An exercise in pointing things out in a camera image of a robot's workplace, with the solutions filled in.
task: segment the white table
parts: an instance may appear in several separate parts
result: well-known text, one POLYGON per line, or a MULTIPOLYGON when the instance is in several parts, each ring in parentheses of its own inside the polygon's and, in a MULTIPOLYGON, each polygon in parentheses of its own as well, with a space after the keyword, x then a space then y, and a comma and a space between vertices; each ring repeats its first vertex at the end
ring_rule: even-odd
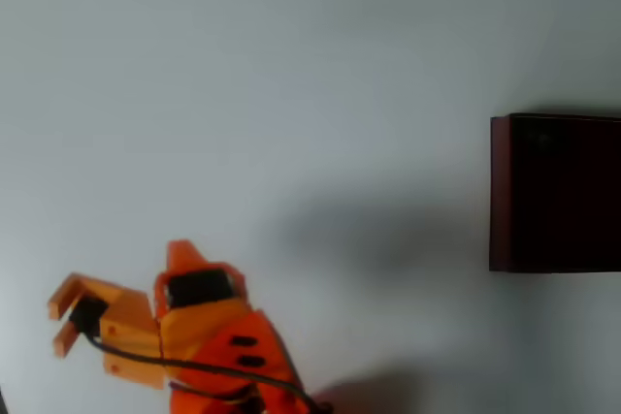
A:
POLYGON ((486 257, 489 117, 614 109, 621 0, 0 9, 12 414, 167 412, 84 341, 54 359, 45 304, 70 271, 150 289, 184 237, 245 271, 313 391, 360 379, 395 414, 618 412, 621 276, 486 257))

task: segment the orange 3d-printed part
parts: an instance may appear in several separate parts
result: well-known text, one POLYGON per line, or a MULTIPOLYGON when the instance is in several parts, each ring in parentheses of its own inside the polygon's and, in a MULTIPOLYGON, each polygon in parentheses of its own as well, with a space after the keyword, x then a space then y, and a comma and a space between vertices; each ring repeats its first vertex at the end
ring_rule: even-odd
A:
MULTIPOLYGON (((49 300, 49 317, 60 320, 81 300, 95 300, 104 306, 97 316, 104 346, 153 359, 241 370, 302 389, 278 334, 265 314, 252 308, 244 277, 233 267, 207 262, 188 240, 172 241, 167 268, 155 280, 154 295, 155 316, 146 293, 73 273, 49 300), (212 289, 201 281, 207 276, 212 289)), ((60 358, 79 335, 74 320, 72 314, 53 341, 60 358)), ((309 412, 291 390, 256 379, 147 364, 112 351, 104 355, 104 369, 157 389, 169 378, 172 414, 309 412)))

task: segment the maroon block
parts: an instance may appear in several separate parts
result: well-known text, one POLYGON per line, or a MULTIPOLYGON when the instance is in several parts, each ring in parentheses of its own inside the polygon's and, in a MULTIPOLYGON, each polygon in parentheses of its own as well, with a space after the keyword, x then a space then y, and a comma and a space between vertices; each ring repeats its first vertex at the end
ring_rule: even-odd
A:
POLYGON ((491 271, 621 271, 621 119, 492 118, 491 271))

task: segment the black cable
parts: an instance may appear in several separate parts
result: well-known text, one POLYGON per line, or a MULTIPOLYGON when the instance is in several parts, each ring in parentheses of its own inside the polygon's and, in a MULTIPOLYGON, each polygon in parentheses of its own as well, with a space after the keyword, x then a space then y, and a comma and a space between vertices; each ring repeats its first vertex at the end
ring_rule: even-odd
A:
POLYGON ((332 412, 332 406, 320 406, 301 388, 293 385, 292 383, 284 382, 276 378, 266 377, 257 373, 246 372, 245 370, 237 370, 224 366, 212 366, 210 364, 195 363, 192 361, 182 361, 180 359, 152 358, 150 356, 142 356, 140 354, 128 353, 126 351, 122 351, 113 346, 95 340, 95 338, 91 334, 84 334, 84 336, 86 336, 86 339, 88 339, 90 344, 95 346, 97 349, 105 353, 119 356, 120 358, 127 359, 129 361, 134 361, 136 363, 152 364, 155 366, 189 368, 191 370, 199 370, 203 372, 214 373, 217 375, 226 375, 228 377, 241 378, 249 382, 264 383, 266 385, 281 388, 295 395, 307 406, 310 414, 329 414, 332 412))
POLYGON ((187 387, 177 382, 170 382, 168 386, 171 390, 175 392, 189 393, 191 395, 196 395, 197 397, 217 399, 218 401, 230 402, 230 401, 235 401, 238 399, 236 397, 222 397, 220 395, 214 395, 212 393, 203 392, 202 390, 196 390, 195 388, 187 387))

